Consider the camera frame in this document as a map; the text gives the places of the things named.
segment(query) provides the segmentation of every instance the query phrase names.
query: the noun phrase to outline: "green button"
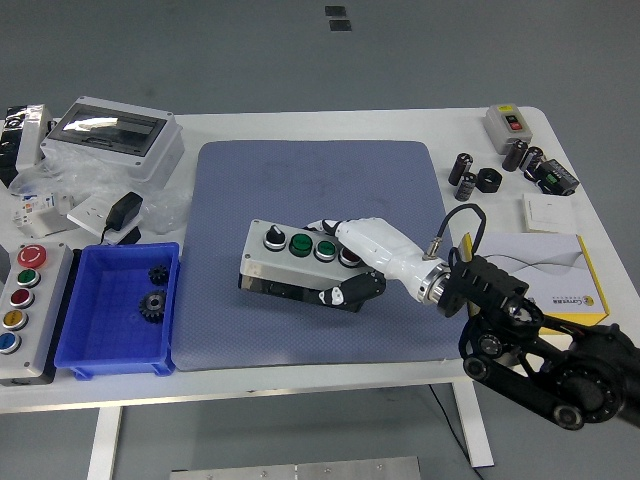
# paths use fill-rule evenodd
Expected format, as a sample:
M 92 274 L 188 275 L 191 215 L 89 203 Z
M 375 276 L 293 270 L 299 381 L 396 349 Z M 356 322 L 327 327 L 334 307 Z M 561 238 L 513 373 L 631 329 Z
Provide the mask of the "green button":
M 296 257 L 306 257 L 311 253 L 313 247 L 313 240 L 309 235 L 304 233 L 296 233 L 291 237 L 291 243 L 289 244 L 289 251 Z
M 35 270 L 29 268 L 23 270 L 18 274 L 18 285 L 21 287 L 33 287 L 40 281 L 40 274 Z
M 336 246 L 328 240 L 316 245 L 316 258 L 321 262 L 330 262 L 336 257 Z

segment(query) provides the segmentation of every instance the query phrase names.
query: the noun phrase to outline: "blue mat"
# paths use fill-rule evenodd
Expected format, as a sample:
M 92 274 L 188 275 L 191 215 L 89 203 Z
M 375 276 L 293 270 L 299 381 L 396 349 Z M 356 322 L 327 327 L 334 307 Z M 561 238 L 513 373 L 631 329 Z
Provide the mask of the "blue mat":
M 173 323 L 180 370 L 457 358 L 446 319 L 397 281 L 359 313 L 238 288 L 249 224 L 382 217 L 426 247 L 445 216 L 427 148 L 393 141 L 231 141 L 199 154 Z M 451 246 L 447 233 L 441 252 Z

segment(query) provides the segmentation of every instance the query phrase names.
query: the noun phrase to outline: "cable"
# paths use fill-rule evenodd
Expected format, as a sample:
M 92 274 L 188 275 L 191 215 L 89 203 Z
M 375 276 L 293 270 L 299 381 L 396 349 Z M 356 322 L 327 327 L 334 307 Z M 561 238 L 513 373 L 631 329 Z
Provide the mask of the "cable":
M 467 451 L 462 446 L 462 442 L 460 442 L 460 439 L 458 438 L 458 435 L 456 435 L 456 432 L 453 429 L 453 425 L 451 425 L 451 420 L 449 420 L 449 415 L 447 415 L 447 411 L 444 409 L 444 406 L 440 402 L 440 399 L 438 398 L 438 395 L 436 395 L 436 392 L 435 392 L 435 390 L 433 389 L 433 387 L 431 385 L 429 385 L 429 390 L 431 390 L 431 393 L 433 394 L 433 398 L 436 399 L 436 402 L 438 403 L 438 406 L 440 407 L 440 410 L 442 410 L 442 414 L 444 415 L 444 419 L 447 421 L 447 425 L 449 426 L 449 430 L 451 430 L 451 434 L 453 435 L 453 438 L 455 439 L 456 443 L 458 444 L 458 447 L 460 447 L 460 450 L 462 451 L 462 454 L 464 455 L 464 458 L 467 459 L 467 462 L 471 462 L 471 459 L 469 458 L 469 454 L 467 454 Z M 476 468 L 471 467 L 471 469 L 478 476 L 478 478 L 480 480 L 484 480 L 484 477 L 480 474 L 480 472 Z
M 102 242 L 104 242 L 104 236 L 107 233 L 107 231 L 111 230 L 113 228 L 113 223 L 112 222 L 107 222 L 107 224 L 104 226 L 104 230 L 102 230 L 102 235 L 100 236 L 100 243 L 98 245 L 102 245 Z
M 444 229 L 447 228 L 447 224 L 449 223 L 449 220 L 451 220 L 451 217 L 453 217 L 456 213 L 466 208 L 471 208 L 474 212 L 476 212 L 476 215 L 478 215 L 478 217 L 480 218 L 480 225 L 478 226 L 478 231 L 476 232 L 476 236 L 473 240 L 473 246 L 471 247 L 471 254 L 473 255 L 474 253 L 476 253 L 476 251 L 478 250 L 478 247 L 480 246 L 480 241 L 482 240 L 482 236 L 484 235 L 484 229 L 487 226 L 487 216 L 477 204 L 466 203 L 464 205 L 460 205 L 454 208 L 453 210 L 451 210 L 447 214 L 447 216 L 444 217 L 444 220 L 440 224 L 440 230 L 438 230 L 438 234 L 436 236 L 439 238 L 442 238 L 442 236 L 444 235 Z

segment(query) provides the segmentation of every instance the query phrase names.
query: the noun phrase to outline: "blue plastic bin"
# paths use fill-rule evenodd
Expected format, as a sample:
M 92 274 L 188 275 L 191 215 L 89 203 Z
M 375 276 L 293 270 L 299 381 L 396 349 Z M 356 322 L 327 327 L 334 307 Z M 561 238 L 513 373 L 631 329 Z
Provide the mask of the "blue plastic bin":
M 94 375 L 153 372 L 170 375 L 171 323 L 179 271 L 177 243 L 94 245 L 84 249 L 60 343 L 54 359 L 78 380 Z M 156 286 L 149 269 L 169 270 L 167 285 Z M 149 292 L 166 291 L 162 323 L 151 323 L 138 306 Z

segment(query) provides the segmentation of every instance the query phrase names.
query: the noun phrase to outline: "black gear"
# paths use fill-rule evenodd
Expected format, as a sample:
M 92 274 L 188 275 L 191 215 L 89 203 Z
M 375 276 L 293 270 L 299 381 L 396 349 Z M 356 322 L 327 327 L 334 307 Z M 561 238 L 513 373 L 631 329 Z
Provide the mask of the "black gear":
M 154 285 L 166 285 L 169 281 L 169 270 L 164 265 L 156 265 L 149 270 L 149 279 Z
M 140 301 L 138 310 L 142 316 L 151 323 L 160 323 L 164 319 L 164 304 L 167 293 L 162 290 L 155 290 L 147 293 Z

